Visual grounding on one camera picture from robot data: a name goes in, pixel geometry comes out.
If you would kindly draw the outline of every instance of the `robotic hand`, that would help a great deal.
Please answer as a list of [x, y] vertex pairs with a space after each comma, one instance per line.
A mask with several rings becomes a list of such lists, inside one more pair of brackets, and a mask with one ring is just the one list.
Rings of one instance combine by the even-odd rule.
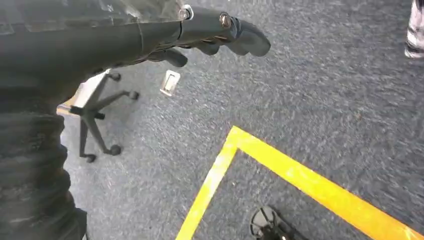
[[108, 68], [144, 61], [182, 67], [175, 48], [264, 56], [270, 42], [226, 12], [176, 0], [0, 1], [0, 239], [80, 240], [63, 169], [64, 120], [56, 107]]
[[222, 45], [241, 56], [251, 53], [262, 57], [270, 50], [268, 39], [249, 22], [229, 16], [226, 12], [189, 5], [185, 5], [181, 11], [185, 20], [181, 22], [180, 36], [167, 46], [168, 49], [159, 46], [147, 60], [165, 60], [176, 67], [183, 67], [187, 58], [172, 47], [197, 48], [209, 56], [216, 54]]

